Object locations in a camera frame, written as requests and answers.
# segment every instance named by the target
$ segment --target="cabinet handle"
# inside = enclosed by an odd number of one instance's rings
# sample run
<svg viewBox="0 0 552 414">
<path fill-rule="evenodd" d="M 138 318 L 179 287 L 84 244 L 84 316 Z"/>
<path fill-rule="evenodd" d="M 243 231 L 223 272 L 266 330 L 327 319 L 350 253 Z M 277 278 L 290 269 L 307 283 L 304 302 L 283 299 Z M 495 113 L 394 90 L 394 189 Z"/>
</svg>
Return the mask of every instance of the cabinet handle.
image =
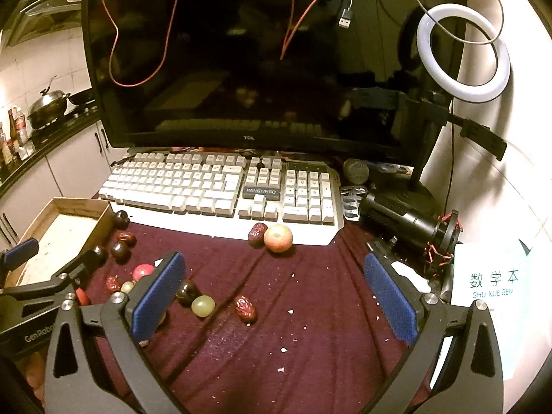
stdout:
<svg viewBox="0 0 552 414">
<path fill-rule="evenodd" d="M 13 246 L 12 242 L 9 240 L 9 238 L 7 237 L 7 235 L 4 233 L 4 229 L 2 229 L 0 227 L 0 232 L 2 232 L 2 236 L 4 237 L 4 239 L 7 241 L 7 243 L 9 244 L 10 247 Z"/>
<path fill-rule="evenodd" d="M 101 133 L 103 134 L 104 139 L 106 140 L 106 150 L 109 150 L 109 143 L 108 143 L 108 141 L 107 141 L 106 131 L 104 131 L 103 128 L 101 128 Z"/>
<path fill-rule="evenodd" d="M 10 228 L 10 230 L 13 232 L 13 235 L 15 235 L 15 239 L 19 238 L 19 235 L 17 235 L 16 230 L 15 230 L 15 229 L 12 227 L 12 225 L 10 224 L 9 219 L 8 219 L 8 217 L 6 216 L 5 213 L 2 213 L 2 217 L 4 218 L 4 221 L 6 222 L 6 224 L 7 224 L 8 227 Z"/>
<path fill-rule="evenodd" d="M 94 136 L 96 137 L 96 141 L 98 142 L 98 146 L 100 147 L 100 154 L 103 154 L 103 149 L 101 149 L 100 137 L 98 136 L 98 132 L 95 132 Z"/>
</svg>

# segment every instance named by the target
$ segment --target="keyboard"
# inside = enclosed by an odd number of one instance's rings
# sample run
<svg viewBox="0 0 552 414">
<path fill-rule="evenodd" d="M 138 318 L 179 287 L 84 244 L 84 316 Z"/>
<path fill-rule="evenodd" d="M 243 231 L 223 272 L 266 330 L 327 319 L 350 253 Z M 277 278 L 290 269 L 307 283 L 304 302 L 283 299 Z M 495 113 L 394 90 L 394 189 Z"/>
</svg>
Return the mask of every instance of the keyboard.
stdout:
<svg viewBox="0 0 552 414">
<path fill-rule="evenodd" d="M 139 153 L 98 193 L 133 222 L 200 235 L 247 239 L 256 222 L 279 222 L 295 244 L 325 246 L 343 227 L 339 176 L 322 162 Z"/>
</svg>

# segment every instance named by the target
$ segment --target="monitor screen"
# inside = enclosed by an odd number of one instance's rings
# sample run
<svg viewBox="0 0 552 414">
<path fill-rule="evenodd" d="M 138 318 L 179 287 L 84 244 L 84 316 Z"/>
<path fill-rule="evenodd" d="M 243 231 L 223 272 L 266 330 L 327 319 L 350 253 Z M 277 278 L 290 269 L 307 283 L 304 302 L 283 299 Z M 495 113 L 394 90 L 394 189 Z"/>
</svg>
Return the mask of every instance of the monitor screen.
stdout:
<svg viewBox="0 0 552 414">
<path fill-rule="evenodd" d="M 415 114 L 354 108 L 354 88 L 437 89 L 416 54 L 415 0 L 83 0 L 90 80 L 115 146 L 214 146 L 349 152 L 412 162 Z M 422 0 L 428 6 L 466 0 Z M 118 27 L 115 28 L 106 9 Z M 339 26 L 351 8 L 349 28 Z M 465 25 L 446 20 L 463 35 Z M 462 45 L 435 30 L 456 77 Z M 163 56 L 165 61 L 159 67 Z M 124 87 L 141 81 L 137 87 Z"/>
</svg>

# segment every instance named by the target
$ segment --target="red ball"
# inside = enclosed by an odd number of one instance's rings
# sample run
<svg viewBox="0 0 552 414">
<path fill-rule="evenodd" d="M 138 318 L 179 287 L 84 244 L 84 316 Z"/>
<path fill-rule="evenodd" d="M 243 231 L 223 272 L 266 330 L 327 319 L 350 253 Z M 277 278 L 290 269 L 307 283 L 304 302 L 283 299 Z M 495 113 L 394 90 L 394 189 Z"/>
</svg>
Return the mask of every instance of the red ball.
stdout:
<svg viewBox="0 0 552 414">
<path fill-rule="evenodd" d="M 153 271 L 155 271 L 155 267 L 151 264 L 139 264 L 134 268 L 134 271 L 132 271 L 132 279 L 138 282 L 144 275 L 150 275 Z"/>
<path fill-rule="evenodd" d="M 90 299 L 81 288 L 77 288 L 75 293 L 77 295 L 78 302 L 81 304 L 81 306 L 90 305 Z"/>
</svg>

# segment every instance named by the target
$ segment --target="blue gripper pad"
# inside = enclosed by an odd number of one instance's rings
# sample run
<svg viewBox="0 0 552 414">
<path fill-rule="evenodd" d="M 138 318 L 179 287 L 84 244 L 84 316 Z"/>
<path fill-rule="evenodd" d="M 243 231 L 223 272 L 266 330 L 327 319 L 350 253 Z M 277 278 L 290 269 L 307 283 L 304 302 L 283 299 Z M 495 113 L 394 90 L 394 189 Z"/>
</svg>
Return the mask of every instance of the blue gripper pad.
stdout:
<svg viewBox="0 0 552 414">
<path fill-rule="evenodd" d="M 374 254 L 364 259 L 364 279 L 377 297 L 397 339 L 412 345 L 418 336 L 416 313 Z"/>
<path fill-rule="evenodd" d="M 16 270 L 24 262 L 38 254 L 38 241 L 34 238 L 29 238 L 14 248 L 7 250 L 4 253 L 4 269 L 8 271 Z"/>
<path fill-rule="evenodd" d="M 150 339 L 159 320 L 175 298 L 186 264 L 179 252 L 169 252 L 150 275 L 142 277 L 129 294 L 125 319 L 134 341 Z"/>
</svg>

